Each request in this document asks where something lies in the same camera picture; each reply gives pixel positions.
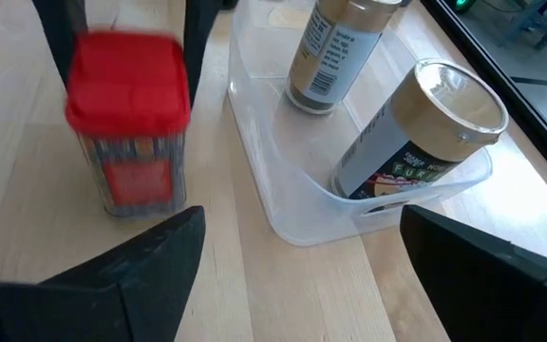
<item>red label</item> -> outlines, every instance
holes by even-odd
[[[103,165],[115,205],[145,205],[170,201],[170,161],[125,161]]]

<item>glass window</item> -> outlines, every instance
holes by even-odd
[[[547,158],[547,0],[422,0]]]

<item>light wood surface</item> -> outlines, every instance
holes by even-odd
[[[181,0],[86,2],[93,26],[182,36]],[[311,248],[271,229],[225,98],[230,23],[211,34],[188,135],[189,204],[208,228],[177,340],[447,340],[397,228]],[[391,26],[416,57],[466,64],[419,1]],[[64,98],[31,2],[0,0],[0,280],[40,281],[154,223],[104,213]],[[494,176],[439,211],[547,256],[546,161],[514,122],[489,151]]]

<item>red cap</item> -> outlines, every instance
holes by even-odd
[[[97,31],[78,37],[66,119],[94,138],[164,137],[189,124],[182,48],[171,37]]]

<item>can label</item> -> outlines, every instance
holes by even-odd
[[[170,161],[122,161],[103,165],[115,205],[165,203],[172,198]]]
[[[336,177],[344,195],[361,200],[425,186],[459,163],[438,159],[411,142],[387,102],[345,153]]]
[[[315,7],[292,62],[294,86],[320,103],[343,100],[380,37],[335,26]]]

